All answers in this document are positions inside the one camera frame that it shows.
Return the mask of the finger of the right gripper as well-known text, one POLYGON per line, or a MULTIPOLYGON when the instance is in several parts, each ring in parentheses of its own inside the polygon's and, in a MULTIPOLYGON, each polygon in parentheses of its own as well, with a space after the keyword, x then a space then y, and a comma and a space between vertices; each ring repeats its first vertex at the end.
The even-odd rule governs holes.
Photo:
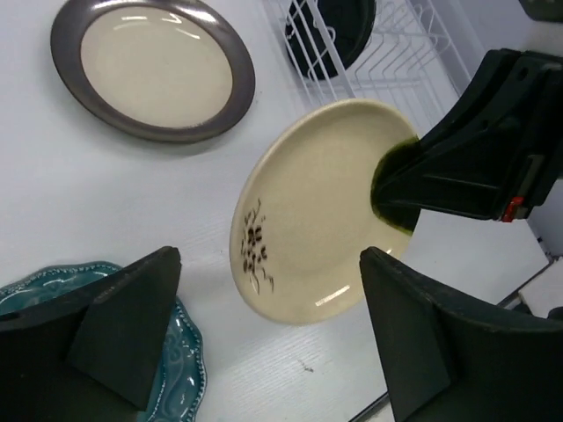
POLYGON ((421 139, 440 141, 466 126, 485 108, 507 79, 521 51, 500 48, 489 50, 469 85, 444 118, 421 139))
POLYGON ((403 142, 380 160, 373 212, 382 220, 417 220, 431 210, 476 220, 522 213, 528 141, 517 127, 403 142))

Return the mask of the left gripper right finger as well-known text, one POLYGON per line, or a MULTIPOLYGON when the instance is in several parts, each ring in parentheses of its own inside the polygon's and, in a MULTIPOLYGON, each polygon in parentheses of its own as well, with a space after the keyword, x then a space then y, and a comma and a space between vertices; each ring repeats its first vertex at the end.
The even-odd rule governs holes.
POLYGON ((375 247, 360 270, 397 421, 561 420, 561 321, 483 302, 375 247))

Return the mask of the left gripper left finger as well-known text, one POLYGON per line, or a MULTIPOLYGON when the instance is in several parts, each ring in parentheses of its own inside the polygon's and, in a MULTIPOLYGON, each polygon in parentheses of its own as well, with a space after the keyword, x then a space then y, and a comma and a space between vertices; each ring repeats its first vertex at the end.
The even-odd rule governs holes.
POLYGON ((134 421, 148 408, 175 303, 165 246, 85 287, 1 317, 3 421, 134 421))

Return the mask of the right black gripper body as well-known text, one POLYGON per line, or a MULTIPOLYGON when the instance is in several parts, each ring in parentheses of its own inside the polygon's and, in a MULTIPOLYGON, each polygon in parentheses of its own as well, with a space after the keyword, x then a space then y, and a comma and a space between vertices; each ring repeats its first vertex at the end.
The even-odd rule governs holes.
POLYGON ((526 219, 544 205, 562 173, 562 59, 524 52, 517 80, 529 82, 519 130, 518 153, 510 165, 501 222, 526 219))

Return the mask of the teal scalloped plate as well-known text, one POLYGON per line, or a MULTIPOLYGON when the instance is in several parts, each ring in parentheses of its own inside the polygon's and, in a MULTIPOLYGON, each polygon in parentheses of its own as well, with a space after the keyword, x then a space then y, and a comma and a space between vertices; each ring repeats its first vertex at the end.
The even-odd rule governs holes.
MULTIPOLYGON (((1 313, 27 308, 84 287, 121 269, 106 261, 49 266, 1 288, 1 313)), ((202 336, 175 302, 147 411, 138 421, 194 421, 207 386, 202 336)))

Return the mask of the cream plate with black spot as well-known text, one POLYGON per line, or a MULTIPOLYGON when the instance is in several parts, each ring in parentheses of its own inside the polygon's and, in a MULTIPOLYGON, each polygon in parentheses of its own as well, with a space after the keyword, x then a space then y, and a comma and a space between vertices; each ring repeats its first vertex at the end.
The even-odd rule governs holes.
POLYGON ((371 205, 376 168, 417 134, 396 108, 345 99, 307 114, 256 163, 230 228, 230 269, 244 302, 281 324, 314 324, 363 298, 359 259, 400 257, 411 233, 371 205))

